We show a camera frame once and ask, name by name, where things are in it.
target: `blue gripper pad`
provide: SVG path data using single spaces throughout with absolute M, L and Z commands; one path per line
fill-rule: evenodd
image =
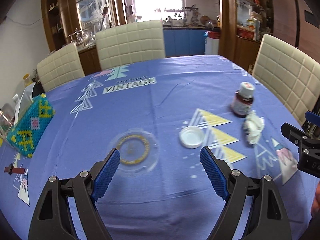
M 305 113 L 306 120 L 308 122 L 311 122 L 315 124 L 316 126 L 320 126 L 320 116 L 311 112 L 311 111 L 306 111 Z
M 227 190 L 227 180 L 205 148 L 202 148 L 200 151 L 200 162 L 207 173 L 216 194 L 219 197 L 222 197 L 223 200 L 227 200 L 230 195 Z
M 91 198 L 94 202 L 104 196 L 119 164 L 120 152 L 115 150 L 94 180 L 93 191 L 91 194 Z

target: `white tissue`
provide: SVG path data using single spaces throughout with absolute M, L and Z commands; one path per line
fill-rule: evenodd
M 261 137 L 264 129 L 264 118 L 258 117 L 256 111 L 250 111 L 244 121 L 244 131 L 249 144 L 256 144 Z

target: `wooden door frame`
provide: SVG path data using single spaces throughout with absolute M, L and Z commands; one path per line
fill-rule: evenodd
M 236 50 L 236 0 L 220 0 L 221 36 L 218 54 L 233 61 Z

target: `jar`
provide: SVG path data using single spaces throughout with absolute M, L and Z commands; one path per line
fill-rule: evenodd
M 239 90 L 235 92 L 235 97 L 231 103 L 231 108 L 235 115 L 246 117 L 251 111 L 253 103 L 254 85 L 249 82 L 242 82 Z
M 217 27 L 221 28 L 220 15 L 217 16 Z
M 24 77 L 23 77 L 23 81 L 24 81 L 24 86 L 27 87 L 28 85 L 32 84 L 32 79 L 29 75 L 29 73 L 27 73 Z
M 5 139 L 13 124 L 14 109 L 9 104 L 4 104 L 4 106 L 0 109 L 0 137 Z

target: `red basket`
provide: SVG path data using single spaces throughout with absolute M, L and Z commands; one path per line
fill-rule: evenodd
M 240 37 L 251 39 L 251 40 L 253 40 L 253 37 L 254 37 L 254 32 L 250 32 L 244 29 L 239 29 L 239 28 L 237 29 L 237 34 Z
M 220 39 L 220 32 L 208 32 L 208 38 L 212 38 L 212 39 Z

